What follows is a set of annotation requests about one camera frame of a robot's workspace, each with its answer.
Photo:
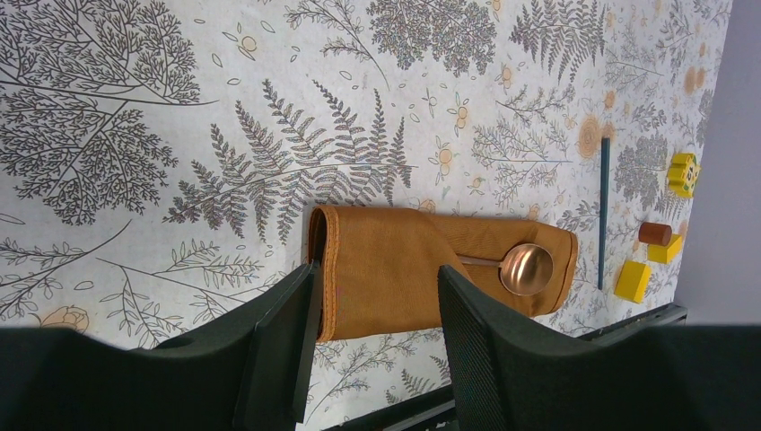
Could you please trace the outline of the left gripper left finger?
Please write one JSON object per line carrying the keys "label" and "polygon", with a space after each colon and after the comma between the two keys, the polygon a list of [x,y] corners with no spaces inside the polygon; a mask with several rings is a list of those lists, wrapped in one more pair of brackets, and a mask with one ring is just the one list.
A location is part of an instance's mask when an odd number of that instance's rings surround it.
{"label": "left gripper left finger", "polygon": [[63,328],[1,332],[4,430],[292,430],[319,326],[319,265],[145,349]]}

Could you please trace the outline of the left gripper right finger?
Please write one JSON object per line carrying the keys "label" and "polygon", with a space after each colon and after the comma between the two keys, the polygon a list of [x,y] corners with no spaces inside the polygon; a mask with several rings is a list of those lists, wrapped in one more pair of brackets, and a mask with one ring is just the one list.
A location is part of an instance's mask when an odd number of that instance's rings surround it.
{"label": "left gripper right finger", "polygon": [[760,427],[757,326],[656,326],[601,346],[533,321],[448,266],[438,297],[463,430]]}

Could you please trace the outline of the brown wooden spoon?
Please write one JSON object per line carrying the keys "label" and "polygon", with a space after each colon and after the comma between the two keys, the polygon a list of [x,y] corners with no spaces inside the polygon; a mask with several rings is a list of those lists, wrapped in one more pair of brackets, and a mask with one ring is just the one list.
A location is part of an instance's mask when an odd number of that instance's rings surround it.
{"label": "brown wooden spoon", "polygon": [[521,296],[535,295],[545,290],[553,276],[555,263],[545,248],[535,243],[512,247],[499,260],[459,255],[465,265],[498,268],[503,287]]}

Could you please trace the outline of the orange cloth napkin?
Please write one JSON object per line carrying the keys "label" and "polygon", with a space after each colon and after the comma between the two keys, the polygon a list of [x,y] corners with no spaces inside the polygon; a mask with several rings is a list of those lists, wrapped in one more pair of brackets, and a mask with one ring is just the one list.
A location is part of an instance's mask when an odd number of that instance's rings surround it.
{"label": "orange cloth napkin", "polygon": [[[516,295],[495,268],[465,265],[461,256],[500,260],[535,243],[553,258],[547,288]],[[436,215],[392,207],[315,207],[308,258],[321,266],[320,342],[436,328],[441,324],[438,270],[449,265],[496,301],[536,317],[560,309],[578,257],[574,233],[520,219]]]}

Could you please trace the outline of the dark teal chopstick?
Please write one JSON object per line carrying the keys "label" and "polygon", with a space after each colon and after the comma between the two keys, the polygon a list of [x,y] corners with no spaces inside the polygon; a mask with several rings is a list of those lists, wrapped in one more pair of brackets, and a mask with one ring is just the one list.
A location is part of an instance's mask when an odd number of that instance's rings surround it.
{"label": "dark teal chopstick", "polygon": [[599,244],[598,244],[598,290],[603,289],[608,221],[608,190],[610,171],[610,138],[603,137],[600,147],[599,178]]}

